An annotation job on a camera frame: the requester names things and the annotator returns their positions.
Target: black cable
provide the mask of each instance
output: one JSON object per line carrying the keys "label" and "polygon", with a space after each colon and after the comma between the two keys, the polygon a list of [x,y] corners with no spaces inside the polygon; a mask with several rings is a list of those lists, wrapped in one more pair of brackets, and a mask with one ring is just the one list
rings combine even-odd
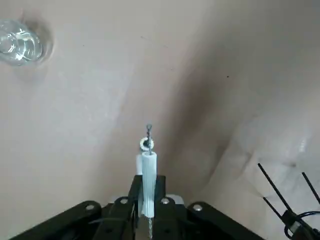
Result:
{"label": "black cable", "polygon": [[[302,218],[305,218],[305,217],[308,217],[308,216],[314,216],[314,215],[320,215],[320,211],[306,211],[306,212],[303,212],[303,213],[297,215],[297,221],[301,225],[304,225],[304,223],[301,221]],[[304,229],[304,232],[305,232],[306,237],[308,238],[308,240],[313,240],[314,238],[312,237],[310,232],[305,228],[303,228],[303,229]],[[292,236],[289,235],[288,231],[289,231],[289,228],[287,226],[285,226],[284,227],[284,234],[288,239],[291,239]]]}

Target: white wall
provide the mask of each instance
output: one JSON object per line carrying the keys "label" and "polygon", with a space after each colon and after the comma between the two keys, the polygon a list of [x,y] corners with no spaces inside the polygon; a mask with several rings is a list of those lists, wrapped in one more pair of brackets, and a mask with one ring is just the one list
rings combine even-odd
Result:
{"label": "white wall", "polygon": [[262,163],[297,211],[316,210],[317,0],[12,0],[53,53],[0,63],[0,238],[83,200],[127,193],[145,124],[160,173],[264,238],[285,239]]}

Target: metal screw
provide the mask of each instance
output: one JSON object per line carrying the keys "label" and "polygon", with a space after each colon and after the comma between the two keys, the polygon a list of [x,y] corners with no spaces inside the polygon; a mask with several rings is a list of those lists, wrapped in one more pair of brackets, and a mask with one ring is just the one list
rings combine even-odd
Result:
{"label": "metal screw", "polygon": [[200,206],[199,204],[195,204],[195,205],[193,206],[193,209],[196,210],[196,211],[198,211],[198,212],[200,212],[200,211],[202,210],[202,206]]}
{"label": "metal screw", "polygon": [[168,204],[169,203],[169,199],[168,198],[162,198],[161,199],[161,203]]}
{"label": "metal screw", "polygon": [[128,199],[124,198],[124,199],[121,199],[120,203],[122,204],[126,204],[128,202]]}
{"label": "metal screw", "polygon": [[88,210],[88,211],[90,211],[90,210],[92,210],[94,208],[95,208],[95,206],[93,206],[93,205],[88,205],[88,206],[85,207],[85,209]]}

